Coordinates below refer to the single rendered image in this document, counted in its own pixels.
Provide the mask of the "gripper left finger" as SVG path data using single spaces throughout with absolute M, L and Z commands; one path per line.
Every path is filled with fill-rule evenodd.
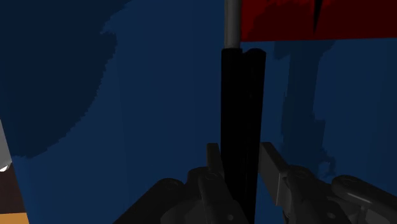
M 185 183 L 157 181 L 113 224 L 249 224 L 224 181 L 217 143 L 206 146 L 207 165 L 188 171 Z

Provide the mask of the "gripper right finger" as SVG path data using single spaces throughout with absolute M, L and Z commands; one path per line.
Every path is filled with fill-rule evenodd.
M 287 164 L 272 143 L 260 145 L 258 172 L 284 224 L 397 224 L 396 196 L 350 175 L 325 183 Z

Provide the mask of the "black handled grey metal tool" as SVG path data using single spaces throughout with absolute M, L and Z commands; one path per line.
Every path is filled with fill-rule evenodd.
M 225 0 L 221 157 L 228 189 L 254 224 L 266 53 L 240 47 L 241 19 L 242 0 Z

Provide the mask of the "grey brown orange box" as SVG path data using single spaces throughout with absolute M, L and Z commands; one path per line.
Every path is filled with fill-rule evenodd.
M 0 121 L 0 224 L 30 224 Z

